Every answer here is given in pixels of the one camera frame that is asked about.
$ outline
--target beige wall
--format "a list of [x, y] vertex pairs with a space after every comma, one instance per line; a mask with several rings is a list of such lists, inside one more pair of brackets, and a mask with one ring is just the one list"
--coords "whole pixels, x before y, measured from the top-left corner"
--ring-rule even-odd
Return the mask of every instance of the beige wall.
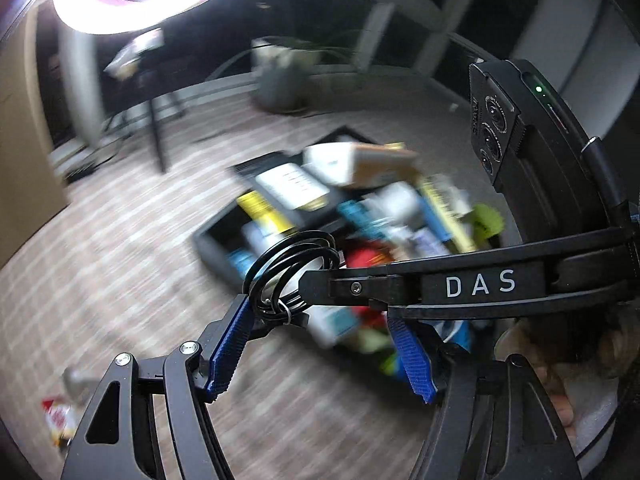
[[66, 205], [47, 160], [35, 63], [35, 9], [0, 50], [0, 267]]

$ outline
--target tiled floor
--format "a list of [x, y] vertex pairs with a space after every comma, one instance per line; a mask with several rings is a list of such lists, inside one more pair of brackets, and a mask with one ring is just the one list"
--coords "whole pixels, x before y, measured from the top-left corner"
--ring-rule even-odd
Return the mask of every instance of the tiled floor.
[[[419, 151], [425, 173], [447, 173], [474, 202], [498, 207], [517, 241], [464, 110], [401, 79], [337, 97], [331, 113], [306, 118], [265, 114], [246, 94], [193, 108], [164, 127], [166, 175], [138, 134], [122, 160], [73, 184], [70, 206], [0, 270], [0, 414], [44, 480], [59, 477], [62, 460], [39, 402], [62, 393], [66, 366], [101, 376], [118, 352], [169, 352], [223, 315], [233, 292], [206, 273], [190, 235], [244, 189], [232, 164], [298, 151], [348, 124]], [[423, 407], [381, 397], [278, 331], [249, 344], [211, 413], [238, 479], [406, 478], [428, 423]], [[178, 478], [165, 424], [159, 435], [167, 476]]]

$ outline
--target black camera housing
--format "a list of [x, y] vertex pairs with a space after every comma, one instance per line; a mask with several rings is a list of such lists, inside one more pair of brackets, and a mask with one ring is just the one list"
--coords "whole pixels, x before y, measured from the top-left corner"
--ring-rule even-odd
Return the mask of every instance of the black camera housing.
[[589, 139], [542, 74], [525, 60], [494, 60], [470, 65], [469, 77], [471, 143], [522, 241], [607, 227], [605, 205], [581, 159]]

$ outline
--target blue gripper pad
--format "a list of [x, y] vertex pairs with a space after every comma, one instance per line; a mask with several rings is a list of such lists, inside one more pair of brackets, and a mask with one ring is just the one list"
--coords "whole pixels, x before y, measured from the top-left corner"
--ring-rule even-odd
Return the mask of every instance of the blue gripper pad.
[[211, 400], [228, 389], [253, 327], [254, 311], [244, 300], [209, 361], [206, 392]]
[[431, 377], [431, 360], [422, 348], [416, 335], [409, 330], [403, 319], [387, 319], [386, 324], [402, 359], [414, 392], [431, 402], [436, 396], [436, 387]]

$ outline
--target red and white package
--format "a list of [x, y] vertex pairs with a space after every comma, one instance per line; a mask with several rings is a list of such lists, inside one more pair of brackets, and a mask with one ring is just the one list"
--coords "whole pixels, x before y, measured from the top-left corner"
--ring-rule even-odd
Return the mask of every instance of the red and white package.
[[61, 397], [43, 399], [42, 409], [54, 446], [60, 451], [66, 451], [78, 430], [78, 412]]

